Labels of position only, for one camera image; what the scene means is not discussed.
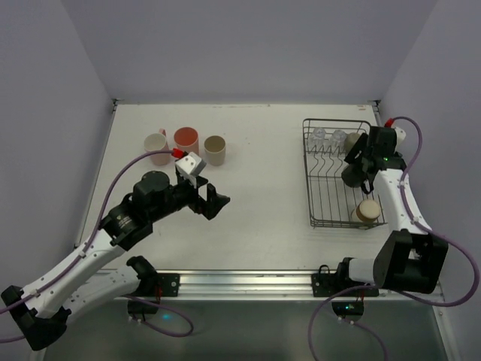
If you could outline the cream cup brown band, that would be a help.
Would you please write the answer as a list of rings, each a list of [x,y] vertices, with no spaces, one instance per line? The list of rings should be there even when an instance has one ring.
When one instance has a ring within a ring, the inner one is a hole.
[[[351,212],[351,220],[358,223],[373,223],[380,215],[380,205],[373,199],[365,199]]]

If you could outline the glossy black handled mug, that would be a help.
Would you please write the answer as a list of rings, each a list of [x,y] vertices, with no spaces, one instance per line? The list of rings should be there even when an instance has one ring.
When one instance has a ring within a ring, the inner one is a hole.
[[[350,188],[359,188],[368,179],[368,167],[362,163],[348,164],[341,172],[344,184]]]

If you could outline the glossy pink handled mug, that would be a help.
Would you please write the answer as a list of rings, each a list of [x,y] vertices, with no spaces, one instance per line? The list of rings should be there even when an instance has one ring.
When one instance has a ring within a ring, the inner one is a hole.
[[[148,135],[144,139],[144,149],[146,152],[157,150],[170,150],[168,140],[164,129],[160,129],[157,133]],[[150,156],[150,161],[156,166],[167,165],[171,156],[166,153],[156,153]]]

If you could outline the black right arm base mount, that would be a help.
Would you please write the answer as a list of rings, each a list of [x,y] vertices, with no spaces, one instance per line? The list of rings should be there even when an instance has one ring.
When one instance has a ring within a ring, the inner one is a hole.
[[[311,275],[311,289],[316,298],[329,297],[350,287],[361,286],[362,283],[353,281],[348,276],[350,257],[344,258],[332,271],[326,264],[321,265],[317,272]],[[343,319],[360,320],[364,314],[364,300],[367,297],[378,297],[378,290],[354,290],[345,297],[354,297],[353,301],[332,302],[333,312]]]

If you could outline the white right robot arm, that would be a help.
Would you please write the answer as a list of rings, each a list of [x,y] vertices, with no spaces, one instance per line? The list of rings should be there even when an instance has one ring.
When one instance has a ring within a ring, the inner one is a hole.
[[[380,196],[389,237],[373,259],[346,258],[351,281],[380,288],[432,293],[448,251],[448,244],[430,234],[413,197],[402,156],[396,150],[393,128],[373,126],[347,154],[343,183],[366,195]]]

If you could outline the beige cream cup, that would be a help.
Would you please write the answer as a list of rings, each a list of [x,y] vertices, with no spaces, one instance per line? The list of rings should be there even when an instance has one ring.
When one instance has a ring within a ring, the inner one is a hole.
[[[221,166],[225,162],[226,142],[219,135],[211,135],[204,141],[204,152],[207,161],[213,166]]]

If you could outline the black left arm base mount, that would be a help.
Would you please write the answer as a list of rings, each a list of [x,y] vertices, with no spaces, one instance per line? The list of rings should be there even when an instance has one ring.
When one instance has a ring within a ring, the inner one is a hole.
[[[131,257],[126,265],[135,272],[135,280],[139,281],[134,290],[127,294],[128,311],[139,315],[155,314],[157,308],[136,299],[159,305],[163,299],[178,297],[180,288],[178,273],[158,272],[143,256]]]

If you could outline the matte pink tumbler cup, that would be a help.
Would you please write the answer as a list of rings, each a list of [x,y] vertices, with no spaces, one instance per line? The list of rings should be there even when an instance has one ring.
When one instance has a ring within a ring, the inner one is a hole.
[[[174,133],[174,142],[180,150],[199,154],[198,132],[192,127],[179,128]]]

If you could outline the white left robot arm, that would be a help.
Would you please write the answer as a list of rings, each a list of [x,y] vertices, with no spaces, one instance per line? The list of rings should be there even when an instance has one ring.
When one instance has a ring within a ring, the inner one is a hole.
[[[153,233],[153,224],[183,208],[212,220],[230,198],[198,176],[196,184],[166,173],[147,172],[122,202],[96,226],[90,238],[51,271],[28,286],[9,286],[1,298],[34,351],[65,333],[68,323],[86,311],[119,296],[151,296],[159,285],[153,266],[142,256],[105,277],[91,277],[112,260]]]

